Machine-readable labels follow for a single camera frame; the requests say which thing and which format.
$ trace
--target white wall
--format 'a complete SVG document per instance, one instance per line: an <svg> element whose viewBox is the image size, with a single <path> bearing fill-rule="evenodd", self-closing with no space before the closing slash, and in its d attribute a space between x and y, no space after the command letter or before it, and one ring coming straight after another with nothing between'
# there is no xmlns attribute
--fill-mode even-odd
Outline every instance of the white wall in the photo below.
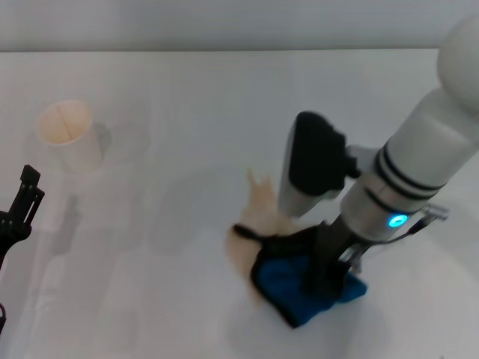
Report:
<svg viewBox="0 0 479 359"><path fill-rule="evenodd" d="M0 0L0 50L435 47L478 0Z"/></svg>

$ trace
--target paper cup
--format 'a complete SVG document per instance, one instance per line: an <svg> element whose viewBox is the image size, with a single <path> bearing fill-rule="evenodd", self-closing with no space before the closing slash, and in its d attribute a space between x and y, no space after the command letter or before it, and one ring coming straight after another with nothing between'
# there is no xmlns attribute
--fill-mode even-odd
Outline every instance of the paper cup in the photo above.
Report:
<svg viewBox="0 0 479 359"><path fill-rule="evenodd" d="M70 170L84 173L100 166L100 145L84 102L69 100L48 107L38 118L37 134Z"/></svg>

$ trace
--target white tabletop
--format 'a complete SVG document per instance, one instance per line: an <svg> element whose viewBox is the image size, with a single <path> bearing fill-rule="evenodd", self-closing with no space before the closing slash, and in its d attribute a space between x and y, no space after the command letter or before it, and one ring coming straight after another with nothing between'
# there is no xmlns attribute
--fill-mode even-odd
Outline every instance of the white tabletop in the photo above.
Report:
<svg viewBox="0 0 479 359"><path fill-rule="evenodd" d="M446 223L367 255L367 295L297 330L255 305L225 253L246 168L278 184L298 112L380 146L437 86L435 56L1 54L0 209L26 163L46 196L0 276L0 358L476 358L478 157L437 196ZM93 109L106 154L92 174L58 169L35 138L34 120L61 99ZM305 221L337 213L324 203Z"/></svg>

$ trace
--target blue led light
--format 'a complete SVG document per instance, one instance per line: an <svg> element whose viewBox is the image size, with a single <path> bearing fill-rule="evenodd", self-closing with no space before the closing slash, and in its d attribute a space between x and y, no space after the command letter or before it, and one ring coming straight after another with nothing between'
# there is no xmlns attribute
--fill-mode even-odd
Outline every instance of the blue led light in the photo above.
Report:
<svg viewBox="0 0 479 359"><path fill-rule="evenodd" d="M407 215L395 215L389 221L389 227L399 227L405 224L407 221Z"/></svg>

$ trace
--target spilled liquid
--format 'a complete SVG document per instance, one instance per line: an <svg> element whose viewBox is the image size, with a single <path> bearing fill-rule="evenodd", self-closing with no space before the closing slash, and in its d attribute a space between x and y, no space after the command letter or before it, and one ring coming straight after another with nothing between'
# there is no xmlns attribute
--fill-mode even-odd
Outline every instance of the spilled liquid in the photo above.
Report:
<svg viewBox="0 0 479 359"><path fill-rule="evenodd" d="M278 198L270 176L265 176L257 181L251 169L248 169L247 179L249 182L248 203L243 209L238 223L244 224L263 236L288 235L301 229L298 224L278 211ZM228 231L227 255L234 268L245 279L251 298L256 304L261 302L261 297L253 287L249 273L259 250L258 243L244 239L232 230Z"/></svg>

